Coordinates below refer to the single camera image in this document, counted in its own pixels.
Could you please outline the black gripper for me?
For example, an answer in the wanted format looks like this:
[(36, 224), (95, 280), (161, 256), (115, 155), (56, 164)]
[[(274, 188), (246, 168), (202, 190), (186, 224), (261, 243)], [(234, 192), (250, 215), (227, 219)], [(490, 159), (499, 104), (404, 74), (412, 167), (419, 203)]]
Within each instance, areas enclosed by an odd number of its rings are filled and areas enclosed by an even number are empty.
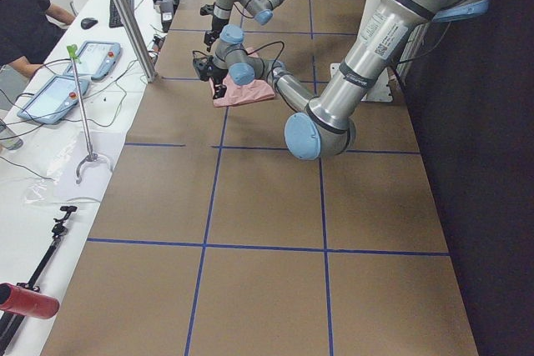
[(192, 54), (193, 68), (198, 78), (203, 82), (212, 82), (214, 85), (214, 99), (223, 98), (226, 94), (226, 86), (223, 81), (228, 75), (228, 70), (217, 67), (212, 55), (198, 50), (194, 50)]
[(216, 3), (205, 4), (199, 11), (201, 16), (212, 17), (211, 29), (204, 33), (204, 44), (211, 47), (214, 39), (218, 39), (223, 28), (228, 24), (228, 10), (221, 8)]

